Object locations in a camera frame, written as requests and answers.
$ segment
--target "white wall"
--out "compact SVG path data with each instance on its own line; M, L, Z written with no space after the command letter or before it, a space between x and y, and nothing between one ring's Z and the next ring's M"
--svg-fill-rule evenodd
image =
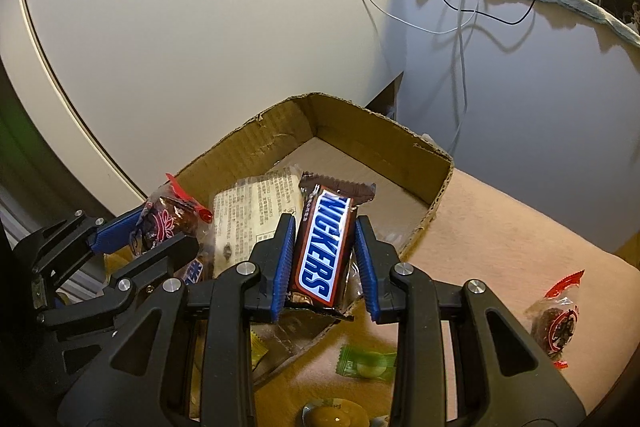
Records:
M441 0L378 1L433 30L456 24ZM69 98L146 192L290 94L367 103L404 68L399 120L444 146L462 108L455 36L391 25L362 0L28 4ZM482 7L516 20L527 6ZM516 27L479 18L465 42L469 112L457 166L616 249L640 228L638 50L545 4Z
M456 24L442 0L404 1L413 21ZM527 2L482 7L514 21ZM620 247L640 229L640 50L543 3L518 26L480 17L464 40L469 106L456 165L601 248ZM455 41L409 29L399 90L399 121L445 148L463 107Z
M27 4L70 102L146 193L287 96L366 104L404 67L404 30L362 0Z

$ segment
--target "candy wrapper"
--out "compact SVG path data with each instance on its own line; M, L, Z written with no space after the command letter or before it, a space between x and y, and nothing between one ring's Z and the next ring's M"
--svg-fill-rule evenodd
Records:
M396 375L397 353L376 353L346 344L340 349L335 372L343 377L392 381Z
M305 208L293 253L287 307L336 318L348 282L358 207L376 195L375 184L304 172Z
M300 170L285 167L262 176L244 178L233 188L215 195L214 275L247 261L255 243L273 237L280 214L293 214L296 223L302 216L303 199L298 188Z
M169 182L147 198L131 232L129 246L136 257L179 232L193 235L202 245L213 220L211 211L188 195L171 174L166 177ZM196 259L176 272L176 277L186 284L208 279L211 264L208 257L201 251Z
M198 321L195 326L196 341L193 351L193 367L191 368L191 399L189 402L189 418L200 417L202 387L202 364L204 363L204 348L207 336L207 321ZM269 348L263 340L251 329L251 367L254 370L260 360L267 354Z
M558 369L568 367L562 360L562 350L574 336L578 322L577 297L582 274L584 270L565 277L525 311L532 320L531 336Z

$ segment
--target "snickers bar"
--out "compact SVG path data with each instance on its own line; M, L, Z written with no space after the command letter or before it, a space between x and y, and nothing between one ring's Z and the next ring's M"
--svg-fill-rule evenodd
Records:
M357 208L373 199L375 185L303 173L306 195L289 282L289 308L342 318Z

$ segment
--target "plastic bag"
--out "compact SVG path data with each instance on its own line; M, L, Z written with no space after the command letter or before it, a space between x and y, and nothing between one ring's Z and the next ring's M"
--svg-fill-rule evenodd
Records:
M213 233L207 242L214 252L217 277L234 264L247 261L255 243L273 237L283 212L302 217L303 198L298 187L302 172L296 166L239 180L233 188L213 195Z
M207 339L207 321L198 321L195 325L196 341L193 349L193 366L191 367L191 396L189 400L189 418L198 419L200 417L201 387L202 387L202 366L204 364L204 349ZM269 351L264 341L255 334L251 328L251 367L255 370L260 360Z
M584 270L565 277L525 311L532 320L531 336L558 369L568 367L562 350L574 336L578 322L577 298L583 274Z
M147 198L131 232L129 246L136 257L179 232L193 235L202 245L213 221L213 214L208 208L188 195L171 174L166 177L168 183ZM196 259L179 269L175 275L185 284L193 284L210 279L211 265L210 255L201 249Z
M335 372L343 377L390 382L396 375L397 356L397 353L377 353L345 344L340 348Z

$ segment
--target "torn cardboard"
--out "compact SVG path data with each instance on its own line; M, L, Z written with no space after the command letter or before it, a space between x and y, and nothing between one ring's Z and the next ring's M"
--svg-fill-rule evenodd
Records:
M309 93L280 102L246 122L177 176L204 204L213 194L249 176L297 165L336 178L376 183L376 197L358 214L369 216L376 236L405 257L433 219L453 172L444 150L396 122L326 94ZM285 311L278 325L296 341L272 349L254 377L264 383L317 343L334 320ZM265 341L273 328L255 327Z

